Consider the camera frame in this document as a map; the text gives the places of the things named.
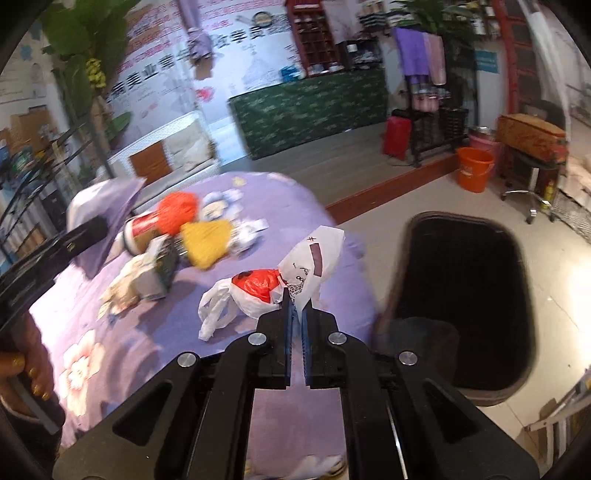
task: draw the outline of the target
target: red suitcase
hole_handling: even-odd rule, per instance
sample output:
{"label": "red suitcase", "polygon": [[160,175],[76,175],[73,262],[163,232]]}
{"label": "red suitcase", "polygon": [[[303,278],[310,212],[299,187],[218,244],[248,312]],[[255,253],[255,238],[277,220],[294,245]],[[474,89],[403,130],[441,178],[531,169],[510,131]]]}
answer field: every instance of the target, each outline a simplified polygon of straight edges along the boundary
{"label": "red suitcase", "polygon": [[411,122],[408,118],[391,116],[386,121],[386,135],[382,152],[403,160],[410,141]]}

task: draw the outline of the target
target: wooden shelf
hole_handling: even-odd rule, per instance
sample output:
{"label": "wooden shelf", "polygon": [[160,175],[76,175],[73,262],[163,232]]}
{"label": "wooden shelf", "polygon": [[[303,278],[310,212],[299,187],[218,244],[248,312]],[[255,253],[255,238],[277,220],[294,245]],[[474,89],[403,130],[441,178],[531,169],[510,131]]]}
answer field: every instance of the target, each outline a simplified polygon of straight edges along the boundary
{"label": "wooden shelf", "polygon": [[328,70],[340,61],[322,2],[319,1],[318,7],[310,8],[305,1],[287,0],[285,5],[302,66],[307,75],[312,76],[311,66],[321,65],[323,70]]}

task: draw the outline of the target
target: brown cushion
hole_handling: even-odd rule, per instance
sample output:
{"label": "brown cushion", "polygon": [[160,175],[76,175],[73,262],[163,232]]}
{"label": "brown cushion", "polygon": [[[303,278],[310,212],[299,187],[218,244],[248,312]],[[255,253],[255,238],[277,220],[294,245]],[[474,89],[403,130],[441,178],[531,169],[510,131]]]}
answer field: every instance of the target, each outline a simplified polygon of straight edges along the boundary
{"label": "brown cushion", "polygon": [[146,183],[144,186],[172,172],[166,162],[166,155],[161,142],[157,142],[141,152],[131,155],[129,161],[134,166],[137,176],[145,177]]}

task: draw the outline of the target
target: plastic bottle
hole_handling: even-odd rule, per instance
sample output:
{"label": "plastic bottle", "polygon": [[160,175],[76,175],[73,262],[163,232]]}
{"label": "plastic bottle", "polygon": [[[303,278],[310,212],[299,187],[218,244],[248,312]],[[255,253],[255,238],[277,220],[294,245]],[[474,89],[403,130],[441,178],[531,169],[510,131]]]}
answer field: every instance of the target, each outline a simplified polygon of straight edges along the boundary
{"label": "plastic bottle", "polygon": [[[554,180],[550,180],[546,188],[544,189],[544,200],[546,202],[552,203],[552,197],[554,196]],[[541,204],[542,210],[547,210],[548,206],[542,202]]]}

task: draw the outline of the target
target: metal bolt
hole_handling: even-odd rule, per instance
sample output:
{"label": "metal bolt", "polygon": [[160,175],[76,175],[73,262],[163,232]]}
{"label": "metal bolt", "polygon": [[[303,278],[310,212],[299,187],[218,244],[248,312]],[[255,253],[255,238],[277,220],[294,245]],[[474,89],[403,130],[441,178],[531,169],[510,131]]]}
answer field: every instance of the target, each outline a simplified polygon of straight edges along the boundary
{"label": "metal bolt", "polygon": [[347,336],[343,332],[332,332],[329,335],[329,342],[333,345],[342,345],[347,341]]}
{"label": "metal bolt", "polygon": [[416,353],[406,351],[398,355],[398,360],[400,360],[400,363],[403,365],[414,365],[417,363],[418,357]]}
{"label": "metal bolt", "polygon": [[177,363],[184,368],[192,367],[196,361],[197,357],[191,352],[181,353],[177,358]]}
{"label": "metal bolt", "polygon": [[248,343],[251,345],[262,345],[267,341],[267,336],[261,332],[251,333],[248,336]]}

